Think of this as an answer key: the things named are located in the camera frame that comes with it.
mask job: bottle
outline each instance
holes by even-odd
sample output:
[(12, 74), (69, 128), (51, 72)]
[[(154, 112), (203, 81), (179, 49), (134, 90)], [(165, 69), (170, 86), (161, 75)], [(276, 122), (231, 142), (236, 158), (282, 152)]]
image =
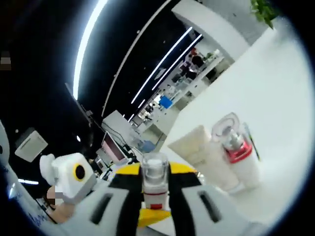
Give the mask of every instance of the bottle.
[(165, 209), (168, 193), (168, 160), (162, 153), (147, 153), (141, 160), (146, 208)]
[(212, 138), (220, 141), (232, 171), (246, 188), (261, 181), (259, 160), (245, 129), (240, 127), (236, 114), (230, 113), (212, 128)]

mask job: clear bottle cap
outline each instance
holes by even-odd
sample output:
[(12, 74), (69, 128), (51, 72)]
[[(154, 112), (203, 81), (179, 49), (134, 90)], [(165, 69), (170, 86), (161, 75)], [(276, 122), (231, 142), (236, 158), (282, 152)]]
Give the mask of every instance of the clear bottle cap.
[(163, 153), (146, 153), (142, 157), (143, 180), (149, 184), (167, 183), (168, 160)]
[(220, 119), (213, 127), (212, 127), (212, 139), (215, 142), (226, 141), (226, 138), (231, 135), (231, 133), (238, 133), (240, 127), (240, 121), (235, 113), (230, 113)]

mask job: ceiling light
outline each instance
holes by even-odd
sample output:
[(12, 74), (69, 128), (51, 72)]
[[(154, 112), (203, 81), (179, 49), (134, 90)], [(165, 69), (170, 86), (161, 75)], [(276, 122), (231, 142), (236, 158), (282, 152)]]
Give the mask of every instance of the ceiling light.
[(134, 114), (132, 114), (132, 115), (130, 116), (128, 122), (130, 122), (133, 117), (134, 117)]
[(83, 36), (81, 39), (78, 55), (77, 55), (77, 61), (75, 63), (74, 68), (74, 77), (73, 77), (73, 96), (76, 100), (78, 100), (78, 90), (79, 90), (79, 80), (80, 80), (80, 72), (81, 72), (81, 66), (82, 61), (84, 57), (84, 53), (88, 44), (89, 37), (91, 35), (91, 32), (93, 30), (94, 24), (97, 21), (98, 16), (100, 15), (103, 7), (107, 3), (108, 0), (99, 0), (96, 4), (89, 21), (87, 23), (87, 26), (85, 27), (85, 30), (83, 32)]
[(142, 104), (144, 103), (145, 99), (142, 100), (142, 102), (140, 103), (140, 105), (138, 106), (138, 109), (142, 106)]
[(198, 39), (200, 39), (202, 36), (202, 34), (200, 34), (186, 49), (185, 51), (183, 51), (183, 53), (176, 59), (176, 61), (174, 61), (174, 63), (168, 68), (168, 70), (164, 73), (164, 75), (158, 80), (158, 82), (156, 83), (156, 85), (154, 85), (154, 87), (152, 88), (152, 90), (154, 90), (158, 84), (162, 81), (162, 79), (167, 75), (167, 73), (178, 63), (178, 61), (182, 58), (183, 55), (185, 55), (187, 53), (187, 51), (198, 41)]
[(37, 181), (30, 181), (30, 180), (24, 180), (24, 179), (19, 179), (20, 183), (26, 183), (26, 184), (38, 184)]
[(139, 91), (137, 92), (137, 94), (135, 95), (135, 97), (133, 98), (133, 100), (131, 101), (131, 104), (134, 103), (134, 101), (136, 100), (136, 98), (139, 96), (140, 92), (142, 91), (142, 89), (144, 88), (144, 86), (148, 83), (148, 81), (151, 79), (151, 77), (154, 75), (154, 73), (157, 71), (157, 69), (162, 65), (162, 63), (165, 61), (165, 59), (168, 57), (168, 55), (170, 55), (170, 53), (174, 50), (174, 48), (176, 48), (176, 46), (183, 40), (183, 38), (192, 30), (192, 27), (190, 27), (178, 40), (177, 42), (173, 45), (173, 47), (171, 47), (171, 49), (165, 54), (165, 56), (162, 58), (162, 60), (157, 64), (157, 66), (155, 67), (155, 69), (152, 71), (152, 73), (149, 75), (149, 77), (146, 79), (146, 81), (144, 82), (144, 84), (141, 86), (141, 88), (139, 89)]

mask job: white table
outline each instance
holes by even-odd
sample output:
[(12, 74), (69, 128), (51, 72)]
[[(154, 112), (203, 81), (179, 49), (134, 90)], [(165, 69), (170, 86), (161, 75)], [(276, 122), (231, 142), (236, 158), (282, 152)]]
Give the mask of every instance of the white table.
[[(312, 77), (298, 40), (267, 29), (180, 112), (161, 152), (171, 161), (186, 163), (167, 145), (200, 124), (211, 130), (216, 121), (235, 112), (251, 129), (262, 160), (263, 182), (232, 196), (232, 201), (248, 219), (272, 226), (296, 199), (312, 163)], [(150, 227), (175, 235), (171, 218)]]

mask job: yellow ring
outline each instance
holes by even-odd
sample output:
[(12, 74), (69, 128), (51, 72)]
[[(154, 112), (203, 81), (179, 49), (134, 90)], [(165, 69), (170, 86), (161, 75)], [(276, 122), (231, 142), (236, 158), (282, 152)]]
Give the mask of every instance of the yellow ring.
[(83, 179), (79, 179), (79, 178), (77, 177), (77, 174), (75, 173), (75, 171), (76, 171), (76, 169), (77, 169), (78, 166), (82, 166), (82, 165), (80, 165), (80, 164), (78, 164), (78, 163), (75, 164), (74, 167), (73, 167), (72, 173), (73, 173), (74, 178), (75, 178), (77, 181), (81, 182), (82, 180), (84, 180), (85, 174), (84, 174)]

